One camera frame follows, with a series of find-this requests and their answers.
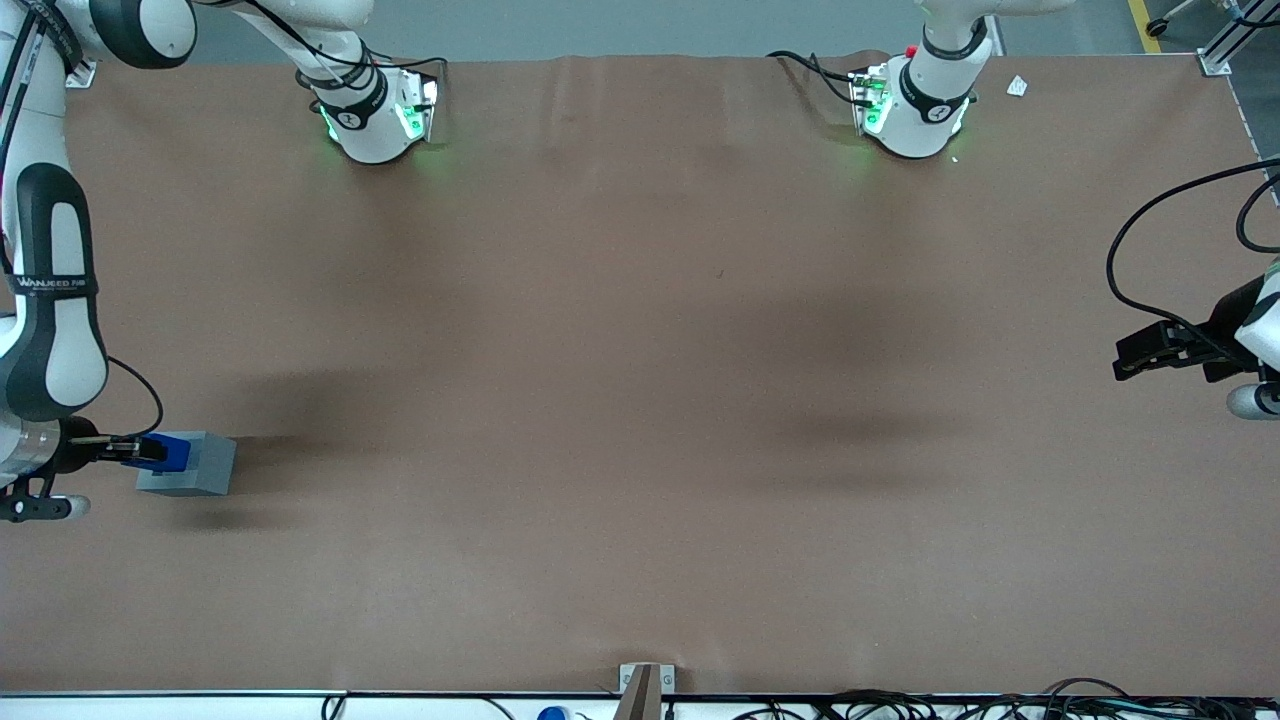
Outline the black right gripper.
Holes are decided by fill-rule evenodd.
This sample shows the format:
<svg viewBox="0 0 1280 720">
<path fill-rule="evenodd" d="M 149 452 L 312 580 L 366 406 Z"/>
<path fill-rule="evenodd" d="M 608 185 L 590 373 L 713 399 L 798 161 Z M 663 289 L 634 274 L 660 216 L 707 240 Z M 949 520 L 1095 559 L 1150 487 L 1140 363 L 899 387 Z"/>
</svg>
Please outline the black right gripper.
<svg viewBox="0 0 1280 720">
<path fill-rule="evenodd" d="M 100 436 L 87 418 L 67 418 L 59 423 L 59 473 L 78 471 L 93 462 L 97 455 L 100 462 L 129 468 L 164 466 L 168 462 L 165 446 L 143 446 L 151 442 L 147 436 Z"/>
</svg>

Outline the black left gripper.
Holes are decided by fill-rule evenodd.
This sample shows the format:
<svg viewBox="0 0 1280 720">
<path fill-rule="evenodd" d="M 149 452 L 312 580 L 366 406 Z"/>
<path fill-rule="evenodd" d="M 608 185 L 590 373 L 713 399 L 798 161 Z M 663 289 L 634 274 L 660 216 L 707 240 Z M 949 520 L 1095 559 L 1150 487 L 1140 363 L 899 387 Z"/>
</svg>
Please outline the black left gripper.
<svg viewBox="0 0 1280 720">
<path fill-rule="evenodd" d="M 1204 328 L 1229 351 L 1233 363 L 1271 380 L 1271 279 L 1257 277 L 1224 295 Z M 1213 346 L 1194 327 L 1156 322 L 1117 342 L 1114 377 L 1129 380 L 1144 372 L 1213 363 Z"/>
</svg>

